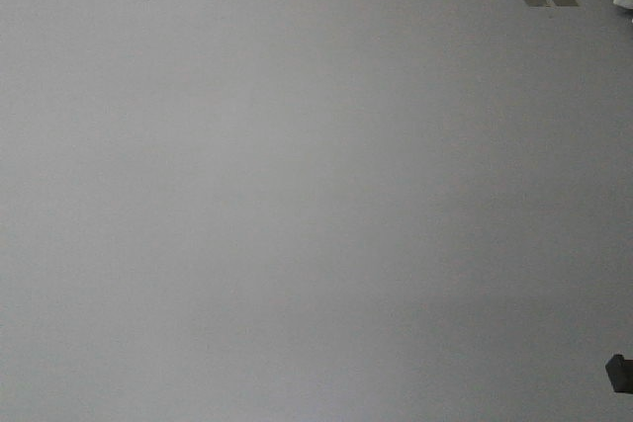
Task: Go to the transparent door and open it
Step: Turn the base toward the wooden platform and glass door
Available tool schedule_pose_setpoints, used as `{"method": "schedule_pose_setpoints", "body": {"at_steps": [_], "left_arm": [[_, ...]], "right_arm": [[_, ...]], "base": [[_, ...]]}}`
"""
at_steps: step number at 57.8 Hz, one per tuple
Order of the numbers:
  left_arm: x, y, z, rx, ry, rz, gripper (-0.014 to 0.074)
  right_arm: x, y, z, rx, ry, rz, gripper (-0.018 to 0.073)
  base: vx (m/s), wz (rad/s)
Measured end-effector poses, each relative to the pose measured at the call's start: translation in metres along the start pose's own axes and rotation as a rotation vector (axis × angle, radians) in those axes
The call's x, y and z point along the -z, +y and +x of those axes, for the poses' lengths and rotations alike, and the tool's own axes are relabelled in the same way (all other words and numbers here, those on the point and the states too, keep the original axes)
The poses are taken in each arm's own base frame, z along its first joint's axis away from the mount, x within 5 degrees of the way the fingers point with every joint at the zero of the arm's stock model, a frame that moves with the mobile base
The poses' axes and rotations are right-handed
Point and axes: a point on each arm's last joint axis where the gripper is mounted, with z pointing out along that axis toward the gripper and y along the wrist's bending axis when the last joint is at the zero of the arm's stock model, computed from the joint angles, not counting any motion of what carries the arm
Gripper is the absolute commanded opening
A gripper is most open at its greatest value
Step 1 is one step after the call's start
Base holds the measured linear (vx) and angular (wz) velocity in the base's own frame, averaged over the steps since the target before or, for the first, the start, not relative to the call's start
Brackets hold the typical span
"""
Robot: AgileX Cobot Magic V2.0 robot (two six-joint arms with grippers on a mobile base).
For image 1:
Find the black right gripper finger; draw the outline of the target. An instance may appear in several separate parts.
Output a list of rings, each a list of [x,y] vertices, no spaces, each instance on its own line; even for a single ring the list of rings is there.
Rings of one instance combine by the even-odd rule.
[[[605,364],[605,370],[614,392],[633,392],[632,360],[621,354],[613,355]]]

